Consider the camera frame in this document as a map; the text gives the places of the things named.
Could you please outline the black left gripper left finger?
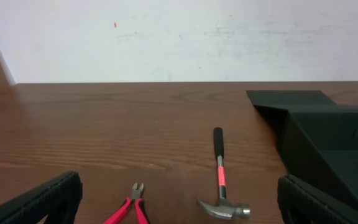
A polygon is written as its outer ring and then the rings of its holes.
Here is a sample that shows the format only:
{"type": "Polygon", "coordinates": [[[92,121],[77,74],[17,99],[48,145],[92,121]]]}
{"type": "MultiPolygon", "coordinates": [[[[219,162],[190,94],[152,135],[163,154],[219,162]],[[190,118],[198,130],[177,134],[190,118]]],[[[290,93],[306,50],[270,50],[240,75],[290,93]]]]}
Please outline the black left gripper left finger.
{"type": "Polygon", "coordinates": [[[76,171],[65,172],[22,195],[0,204],[3,223],[73,224],[83,198],[83,184],[76,171]]]}

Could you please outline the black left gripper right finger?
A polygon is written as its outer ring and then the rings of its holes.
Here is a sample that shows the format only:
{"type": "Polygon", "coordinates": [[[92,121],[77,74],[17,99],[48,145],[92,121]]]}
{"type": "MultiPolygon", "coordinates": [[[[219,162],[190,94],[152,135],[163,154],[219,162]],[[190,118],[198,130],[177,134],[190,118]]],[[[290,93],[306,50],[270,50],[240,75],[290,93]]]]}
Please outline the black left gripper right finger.
{"type": "Polygon", "coordinates": [[[285,224],[358,224],[358,211],[294,175],[278,180],[277,202],[285,224]]]}

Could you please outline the small steel claw hammer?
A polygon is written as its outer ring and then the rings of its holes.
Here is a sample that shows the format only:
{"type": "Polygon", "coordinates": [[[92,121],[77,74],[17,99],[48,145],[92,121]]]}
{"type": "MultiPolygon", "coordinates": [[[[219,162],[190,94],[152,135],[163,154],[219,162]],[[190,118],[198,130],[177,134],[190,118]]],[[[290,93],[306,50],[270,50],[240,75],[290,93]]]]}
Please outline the small steel claw hammer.
{"type": "Polygon", "coordinates": [[[209,215],[224,219],[233,220],[234,218],[250,218],[250,206],[248,204],[234,205],[226,197],[226,175],[224,170],[224,138],[223,129],[216,127],[213,129],[214,155],[217,162],[218,179],[218,204],[210,205],[202,200],[198,204],[209,215]]]}

